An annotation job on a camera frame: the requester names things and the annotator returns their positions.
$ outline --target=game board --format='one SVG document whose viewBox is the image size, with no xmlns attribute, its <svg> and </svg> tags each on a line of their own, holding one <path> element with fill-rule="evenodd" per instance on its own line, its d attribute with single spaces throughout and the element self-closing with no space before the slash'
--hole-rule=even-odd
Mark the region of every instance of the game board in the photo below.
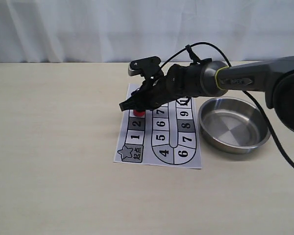
<svg viewBox="0 0 294 235">
<path fill-rule="evenodd" d="M 137 88 L 139 85 L 129 84 L 126 97 Z M 172 101 L 154 111 L 147 110 L 142 117 L 126 110 L 114 162 L 201 168 L 198 133 L 193 98 L 187 105 Z"/>
</svg>

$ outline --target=table surface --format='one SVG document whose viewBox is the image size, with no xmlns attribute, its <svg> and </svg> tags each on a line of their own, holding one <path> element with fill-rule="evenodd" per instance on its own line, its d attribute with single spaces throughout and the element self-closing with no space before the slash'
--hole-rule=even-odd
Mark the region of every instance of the table surface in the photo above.
<svg viewBox="0 0 294 235">
<path fill-rule="evenodd" d="M 0 235 L 294 234 L 294 170 L 272 138 L 242 156 L 201 140 L 202 170 L 113 163 L 141 82 L 125 63 L 0 64 Z"/>
</svg>

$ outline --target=wire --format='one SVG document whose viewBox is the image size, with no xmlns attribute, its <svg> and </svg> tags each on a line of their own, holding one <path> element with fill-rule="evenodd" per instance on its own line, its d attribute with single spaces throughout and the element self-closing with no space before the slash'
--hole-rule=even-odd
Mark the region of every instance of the wire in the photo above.
<svg viewBox="0 0 294 235">
<path fill-rule="evenodd" d="M 197 45 L 208 45 L 208 46 L 211 46 L 213 47 L 214 49 L 216 49 L 221 55 L 222 57 L 224 58 L 224 60 L 226 61 L 226 63 L 228 64 L 229 67 L 231 67 L 231 63 L 230 61 L 227 59 L 227 57 L 225 56 L 225 54 L 218 48 L 216 47 L 215 45 L 211 44 L 211 43 L 208 43 L 208 42 L 199 42 L 199 43 L 194 43 L 191 45 L 191 47 L 194 47 L 194 46 L 197 46 Z M 176 54 L 174 54 L 173 56 L 171 56 L 161 67 L 160 69 L 162 69 L 169 61 L 171 61 L 174 57 L 178 56 L 179 54 L 181 54 L 182 52 L 186 51 L 186 48 L 180 50 L 179 52 L 177 52 Z M 291 160 L 291 158 L 288 156 L 288 154 L 285 152 L 284 148 L 282 147 L 282 144 L 281 142 L 279 141 L 279 138 L 278 136 L 276 135 L 264 109 L 261 107 L 261 105 L 258 103 L 258 101 L 250 94 L 248 93 L 247 91 L 243 91 L 244 94 L 246 94 L 254 103 L 255 105 L 257 106 L 257 108 L 259 109 L 261 115 L 263 116 L 266 124 L 267 124 L 267 127 L 272 135 L 272 138 L 275 142 L 275 145 L 277 146 L 278 150 L 280 151 L 280 153 L 282 154 L 282 156 L 284 157 L 284 159 L 290 164 L 290 166 L 294 169 L 294 162 Z"/>
</svg>

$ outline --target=white backdrop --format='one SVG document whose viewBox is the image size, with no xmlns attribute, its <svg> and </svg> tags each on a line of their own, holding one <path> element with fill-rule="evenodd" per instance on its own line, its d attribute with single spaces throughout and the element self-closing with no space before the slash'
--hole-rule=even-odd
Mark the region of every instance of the white backdrop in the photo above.
<svg viewBox="0 0 294 235">
<path fill-rule="evenodd" d="M 0 62 L 166 60 L 199 41 L 231 60 L 294 55 L 294 0 L 0 0 Z"/>
</svg>

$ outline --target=metal bowl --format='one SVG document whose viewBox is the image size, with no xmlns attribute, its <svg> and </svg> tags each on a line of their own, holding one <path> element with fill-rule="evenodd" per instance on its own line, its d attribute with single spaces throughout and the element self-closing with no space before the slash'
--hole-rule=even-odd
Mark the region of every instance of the metal bowl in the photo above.
<svg viewBox="0 0 294 235">
<path fill-rule="evenodd" d="M 227 153 L 249 153 L 270 137 L 258 108 L 238 98 L 209 99 L 199 109 L 198 120 L 205 140 Z"/>
</svg>

